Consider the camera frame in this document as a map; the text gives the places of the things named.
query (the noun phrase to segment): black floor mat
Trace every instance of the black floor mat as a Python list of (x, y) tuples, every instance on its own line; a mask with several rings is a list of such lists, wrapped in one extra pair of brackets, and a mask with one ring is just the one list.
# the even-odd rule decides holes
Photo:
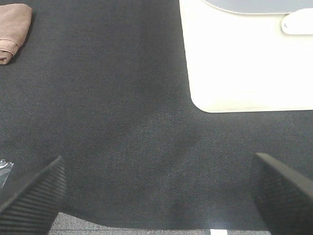
[(62, 155), (64, 212), (112, 227), (264, 230), (252, 153), (313, 178), (313, 112), (193, 105), (177, 0), (20, 2), (35, 15), (0, 67), (0, 156), (13, 179)]

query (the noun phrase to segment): brown towel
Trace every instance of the brown towel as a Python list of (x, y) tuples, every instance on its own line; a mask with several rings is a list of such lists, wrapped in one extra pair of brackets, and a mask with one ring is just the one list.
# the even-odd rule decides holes
[(6, 65), (25, 42), (32, 9), (25, 4), (0, 6), (0, 65)]

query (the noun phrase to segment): gray surface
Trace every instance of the gray surface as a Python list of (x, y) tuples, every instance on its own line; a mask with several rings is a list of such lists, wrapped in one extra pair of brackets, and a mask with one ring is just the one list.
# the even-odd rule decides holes
[[(109, 228), (60, 213), (49, 235), (210, 235), (210, 230), (150, 231)], [(270, 235), (268, 232), (228, 231), (228, 235)]]
[(288, 13), (312, 8), (312, 0), (205, 0), (208, 3), (241, 13)]

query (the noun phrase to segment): gray carpet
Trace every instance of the gray carpet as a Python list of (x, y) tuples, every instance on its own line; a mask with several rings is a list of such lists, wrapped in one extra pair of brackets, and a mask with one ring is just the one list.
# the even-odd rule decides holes
[[(150, 231), (109, 228), (60, 213), (49, 235), (210, 235), (210, 230)], [(268, 232), (228, 231), (228, 235), (270, 235)]]

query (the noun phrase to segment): white strip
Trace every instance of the white strip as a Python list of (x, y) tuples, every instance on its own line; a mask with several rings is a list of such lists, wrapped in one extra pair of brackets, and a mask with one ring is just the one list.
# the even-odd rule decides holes
[(211, 235), (227, 235), (227, 230), (211, 229)]

